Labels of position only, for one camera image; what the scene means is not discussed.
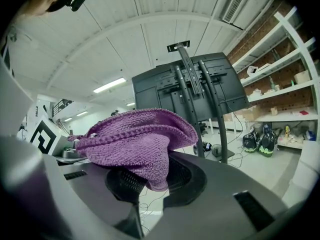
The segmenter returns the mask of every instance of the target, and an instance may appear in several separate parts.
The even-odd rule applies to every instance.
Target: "electrical cable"
[[[234,114],[235,118],[239,121],[240,125],[241,125],[241,131],[240,134],[235,137],[233,140],[229,141],[227,144],[230,144],[231,142],[233,142],[234,140],[238,139],[240,137],[240,135],[244,132],[244,126],[242,125],[242,123],[240,122],[239,118],[237,117],[237,115],[235,114],[235,112],[233,112],[233,110],[231,109],[231,107],[228,105],[227,101],[223,98],[219,98],[220,100],[223,100],[225,102],[225,104],[228,106],[228,108],[231,110],[231,112]]]
[[[150,232],[149,228],[147,228],[147,227],[144,226],[144,225],[141,225],[141,226],[144,227],[146,230],[148,230],[148,231]]]
[[[143,194],[143,195],[139,195],[139,197],[144,197],[144,196],[146,196],[146,195],[147,195],[147,193],[148,193],[148,189],[146,189],[145,194]]]
[[[243,161],[243,159],[250,154],[250,153],[247,153],[246,155],[243,155],[243,154],[242,154],[242,152],[244,151],[243,146],[239,146],[238,149],[239,149],[239,148],[242,148],[241,152],[240,152],[240,153],[234,153],[234,155],[241,155],[241,157],[238,157],[238,158],[235,158],[235,159],[234,159],[234,156],[233,156],[233,157],[231,157],[230,160],[228,160],[228,165],[231,165],[231,166],[233,166],[233,167],[235,167],[235,168],[240,168],[240,167],[242,166],[242,161]],[[240,159],[240,165],[239,165],[239,166],[236,166],[236,165],[230,163],[230,162],[232,162],[232,161],[239,160],[239,159]]]
[[[220,83],[220,80],[219,80],[219,79],[217,79],[217,80],[218,80],[218,83],[219,83],[219,85],[220,85],[220,87],[221,87],[221,90],[223,91],[223,88],[222,88],[222,85],[221,85],[221,83]],[[240,120],[239,120],[239,118],[237,117],[237,115],[235,114],[235,112],[233,112],[233,110],[231,109],[231,107],[228,105],[227,101],[226,101],[225,99],[223,99],[223,98],[219,98],[219,99],[220,99],[220,100],[223,100],[223,101],[225,102],[225,104],[228,106],[228,108],[231,110],[231,112],[234,114],[235,118],[239,121],[239,123],[240,123],[240,125],[241,125],[241,132],[240,132],[240,134],[239,134],[237,137],[235,137],[233,140],[231,140],[230,142],[228,142],[228,143],[227,143],[227,145],[228,145],[228,144],[230,144],[231,142],[235,141],[237,138],[240,137],[240,135],[244,132],[244,126],[243,126],[242,123],[240,122]]]
[[[303,121],[300,121],[298,124],[296,124],[294,127],[291,127],[291,128],[295,128],[297,127],[298,125],[300,125]]]
[[[164,192],[164,194],[163,194],[162,196],[160,196],[160,197],[152,200],[149,204],[146,204],[145,202],[141,203],[141,204],[139,205],[139,207],[140,207],[141,209],[145,209],[145,208],[146,208],[146,210],[143,211],[143,212],[141,212],[139,215],[148,212],[148,209],[149,209],[150,205],[151,205],[154,201],[156,201],[156,200],[158,200],[158,199],[161,199],[167,192],[168,192],[168,190],[167,190],[166,192]]]

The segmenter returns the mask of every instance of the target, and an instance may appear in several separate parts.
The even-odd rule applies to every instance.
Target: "railing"
[[[52,117],[54,117],[56,114],[58,114],[61,110],[63,110],[65,107],[69,106],[73,101],[68,99],[62,99],[60,100],[55,106],[52,108]]]

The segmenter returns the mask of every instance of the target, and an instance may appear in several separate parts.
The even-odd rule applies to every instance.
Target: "black vent slot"
[[[75,171],[75,172],[64,174],[63,176],[68,181],[68,180],[82,177],[84,175],[87,175],[87,173],[84,170],[80,170],[80,171]]]
[[[121,201],[139,203],[139,195],[147,180],[123,167],[114,167],[106,175],[105,185]]]
[[[274,221],[274,218],[248,191],[236,193],[233,196],[249,217],[257,231],[263,230]]]
[[[191,180],[191,177],[191,171],[187,167],[169,156],[169,173],[166,180],[170,194],[183,188]]]

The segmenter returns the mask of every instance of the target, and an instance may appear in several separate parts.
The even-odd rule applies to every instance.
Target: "knitted fabric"
[[[193,145],[196,130],[177,114],[161,109],[132,110],[99,121],[85,135],[71,135],[77,152],[102,166],[123,166],[148,180],[153,191],[168,188],[168,150]]]

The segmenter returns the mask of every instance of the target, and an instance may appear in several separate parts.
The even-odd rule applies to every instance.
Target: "monitor back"
[[[223,114],[249,107],[245,90],[224,53],[199,55],[191,58],[200,79],[202,94],[194,94],[187,69],[182,60],[157,66],[132,78],[136,109],[162,108],[189,121],[186,101],[182,96],[175,66],[179,66],[194,104],[198,121],[216,118],[209,88],[202,77],[198,61],[202,60],[215,86]]]

